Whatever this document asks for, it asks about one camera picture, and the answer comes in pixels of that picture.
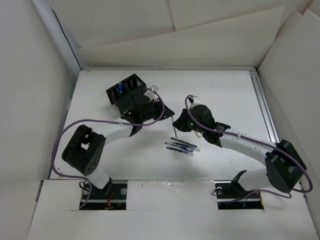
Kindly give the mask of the thin green white pen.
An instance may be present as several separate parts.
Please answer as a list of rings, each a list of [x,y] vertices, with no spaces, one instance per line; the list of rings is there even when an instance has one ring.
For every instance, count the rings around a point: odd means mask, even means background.
[[[177,139],[177,138],[178,138],[178,135],[177,135],[177,130],[176,130],[176,128],[175,128],[174,125],[173,125],[173,123],[175,122],[173,116],[171,117],[171,122],[172,122],[172,127],[173,127],[173,132],[174,132],[174,138]]]

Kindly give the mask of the black marker pen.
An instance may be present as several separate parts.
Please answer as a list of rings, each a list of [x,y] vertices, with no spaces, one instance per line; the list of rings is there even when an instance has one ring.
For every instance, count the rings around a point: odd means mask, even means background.
[[[174,137],[171,137],[170,139],[173,140],[173,141],[176,141],[176,142],[179,142],[179,143],[188,145],[188,146],[192,146],[193,148],[197,148],[197,147],[198,147],[198,146],[195,145],[195,144],[192,144],[192,143],[189,143],[189,142],[187,142],[187,141],[180,140],[180,139],[177,139],[177,138],[174,138]]]

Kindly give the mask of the light blue gel pen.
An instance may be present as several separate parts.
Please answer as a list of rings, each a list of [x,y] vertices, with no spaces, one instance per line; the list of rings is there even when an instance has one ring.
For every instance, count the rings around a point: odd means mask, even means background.
[[[172,147],[180,148],[180,149],[187,151],[187,152],[200,152],[201,151],[201,149],[196,146],[185,144],[185,143],[180,143],[180,142],[176,142],[176,141],[165,142],[165,144],[172,146]]]

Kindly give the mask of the blue grip gel pen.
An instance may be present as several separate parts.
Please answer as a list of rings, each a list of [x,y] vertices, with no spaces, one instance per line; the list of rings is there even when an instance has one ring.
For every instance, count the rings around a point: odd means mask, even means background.
[[[166,149],[170,150],[170,151],[175,151],[175,152],[178,152],[178,153],[182,153],[184,155],[188,155],[188,156],[191,156],[191,157],[194,156],[194,153],[192,151],[187,151],[187,150],[184,150],[184,149],[181,149],[181,148],[177,148],[177,147],[173,147],[173,146],[167,146]]]

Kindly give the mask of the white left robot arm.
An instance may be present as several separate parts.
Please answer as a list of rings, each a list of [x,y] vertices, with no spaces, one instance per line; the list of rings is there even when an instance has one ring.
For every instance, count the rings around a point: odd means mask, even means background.
[[[105,124],[96,129],[80,125],[62,152],[62,159],[86,177],[95,194],[107,198],[112,192],[113,180],[99,167],[104,146],[122,138],[137,134],[149,121],[162,121],[174,116],[159,98],[147,92],[132,104],[120,117],[124,123]]]

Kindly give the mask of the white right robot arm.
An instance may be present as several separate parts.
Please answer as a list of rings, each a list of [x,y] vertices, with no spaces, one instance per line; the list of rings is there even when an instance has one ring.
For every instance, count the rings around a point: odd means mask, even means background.
[[[263,165],[252,171],[245,168],[230,180],[231,191],[237,197],[263,188],[289,194],[301,177],[307,175],[306,165],[289,141],[263,141],[241,133],[215,121],[206,105],[184,108],[172,125],[180,132],[195,132],[212,145],[238,152]]]

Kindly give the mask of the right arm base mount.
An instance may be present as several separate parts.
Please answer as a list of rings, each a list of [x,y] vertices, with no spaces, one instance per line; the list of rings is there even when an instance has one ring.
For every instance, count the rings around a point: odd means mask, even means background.
[[[215,180],[212,196],[216,197],[218,210],[263,210],[261,194],[245,190],[239,183],[246,170],[232,180]]]

